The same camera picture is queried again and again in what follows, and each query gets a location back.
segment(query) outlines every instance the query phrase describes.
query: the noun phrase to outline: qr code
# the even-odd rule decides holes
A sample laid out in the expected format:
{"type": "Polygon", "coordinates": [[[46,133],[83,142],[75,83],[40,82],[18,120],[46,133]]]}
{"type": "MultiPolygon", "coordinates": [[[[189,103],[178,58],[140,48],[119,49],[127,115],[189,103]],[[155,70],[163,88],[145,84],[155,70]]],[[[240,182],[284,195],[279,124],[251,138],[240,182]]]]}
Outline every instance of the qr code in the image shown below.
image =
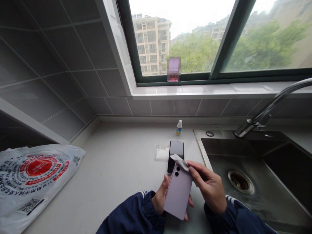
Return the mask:
{"type": "Polygon", "coordinates": [[[24,204],[17,213],[23,214],[23,215],[30,215],[30,213],[36,209],[37,206],[39,206],[44,199],[41,199],[39,197],[32,197],[26,204],[24,204]]]}
{"type": "Polygon", "coordinates": [[[76,166],[78,165],[78,162],[79,162],[79,160],[80,160],[80,158],[79,157],[76,157],[75,155],[74,155],[74,163],[76,163],[76,166]]]}

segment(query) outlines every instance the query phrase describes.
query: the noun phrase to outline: kitchen countertop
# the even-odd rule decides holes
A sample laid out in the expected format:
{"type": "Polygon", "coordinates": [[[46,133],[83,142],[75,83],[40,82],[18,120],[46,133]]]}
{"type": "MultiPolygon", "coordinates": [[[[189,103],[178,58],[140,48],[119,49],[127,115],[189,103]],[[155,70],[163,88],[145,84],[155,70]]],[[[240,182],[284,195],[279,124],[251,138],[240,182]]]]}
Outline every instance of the kitchen countertop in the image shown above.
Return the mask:
{"type": "MultiPolygon", "coordinates": [[[[184,124],[180,136],[175,124],[102,123],[82,148],[86,151],[76,174],[30,224],[23,234],[94,234],[120,203],[140,190],[157,191],[167,172],[157,161],[156,146],[170,140],[184,142],[186,160],[203,163],[193,129],[234,130],[237,126],[184,124]]],[[[312,153],[311,128],[271,127],[312,153]]],[[[188,207],[189,222],[167,217],[165,233],[209,233],[204,200],[191,189],[195,208],[188,207]]]]}

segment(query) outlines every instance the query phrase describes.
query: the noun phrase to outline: window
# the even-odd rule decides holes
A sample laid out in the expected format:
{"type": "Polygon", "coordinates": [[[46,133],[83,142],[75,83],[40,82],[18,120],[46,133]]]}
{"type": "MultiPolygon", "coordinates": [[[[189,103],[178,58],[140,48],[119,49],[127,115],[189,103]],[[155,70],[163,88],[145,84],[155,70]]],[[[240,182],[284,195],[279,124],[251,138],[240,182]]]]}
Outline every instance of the window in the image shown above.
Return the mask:
{"type": "Polygon", "coordinates": [[[157,55],[150,56],[150,63],[157,63],[157,55]]]}
{"type": "Polygon", "coordinates": [[[149,42],[156,41],[156,32],[155,31],[147,32],[147,39],[148,39],[149,42]]]}
{"type": "Polygon", "coordinates": [[[146,63],[146,57],[145,56],[140,56],[139,58],[140,58],[140,63],[141,64],[146,63]]]}
{"type": "Polygon", "coordinates": [[[147,72],[147,66],[141,66],[142,72],[147,72]]]}
{"type": "Polygon", "coordinates": [[[162,55],[162,62],[167,62],[166,61],[166,55],[162,55]]]}
{"type": "Polygon", "coordinates": [[[150,53],[157,53],[156,44],[149,44],[150,53]]]}
{"type": "Polygon", "coordinates": [[[147,22],[147,29],[155,28],[155,21],[147,22]]]}
{"type": "Polygon", "coordinates": [[[150,68],[151,68],[152,72],[157,71],[157,65],[151,65],[150,68]]]}
{"type": "Polygon", "coordinates": [[[145,54],[144,46],[138,45],[137,46],[137,51],[139,52],[139,54],[145,54]]]}
{"type": "Polygon", "coordinates": [[[167,44],[162,44],[162,52],[166,52],[167,51],[167,44]]]}
{"type": "Polygon", "coordinates": [[[143,33],[136,33],[136,42],[143,43],[143,33]]]}
{"type": "Polygon", "coordinates": [[[138,86],[167,82],[169,57],[180,58],[181,85],[296,81],[312,74],[311,0],[192,0],[178,11],[176,1],[116,1],[138,86]],[[138,15],[131,21],[131,12],[144,13],[142,24],[138,15]]]}
{"type": "Polygon", "coordinates": [[[167,40],[167,30],[161,30],[160,31],[160,39],[161,40],[167,40]]]}

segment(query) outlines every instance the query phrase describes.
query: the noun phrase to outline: spray bottle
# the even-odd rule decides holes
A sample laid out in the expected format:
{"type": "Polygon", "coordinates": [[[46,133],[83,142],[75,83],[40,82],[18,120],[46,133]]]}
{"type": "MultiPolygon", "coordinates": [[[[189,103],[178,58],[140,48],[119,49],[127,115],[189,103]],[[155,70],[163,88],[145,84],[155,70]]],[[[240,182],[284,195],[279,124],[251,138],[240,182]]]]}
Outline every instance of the spray bottle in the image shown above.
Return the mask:
{"type": "Polygon", "coordinates": [[[180,135],[182,130],[182,120],[179,120],[178,125],[176,126],[176,134],[180,135]]]}

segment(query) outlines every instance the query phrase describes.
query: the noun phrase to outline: green tree foliage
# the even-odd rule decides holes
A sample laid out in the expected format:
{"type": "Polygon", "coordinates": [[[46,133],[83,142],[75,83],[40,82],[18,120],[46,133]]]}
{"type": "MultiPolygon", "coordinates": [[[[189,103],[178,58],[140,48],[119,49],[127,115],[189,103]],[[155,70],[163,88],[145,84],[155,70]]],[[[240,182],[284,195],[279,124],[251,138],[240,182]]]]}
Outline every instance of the green tree foliage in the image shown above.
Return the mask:
{"type": "Polygon", "coordinates": [[[170,56],[181,57],[181,73],[210,71],[219,43],[207,35],[190,33],[170,47],[170,56]]]}
{"type": "Polygon", "coordinates": [[[281,29],[277,21],[254,28],[240,37],[225,71],[251,71],[285,68],[297,51],[293,45],[306,37],[310,25],[293,21],[281,29]]]}

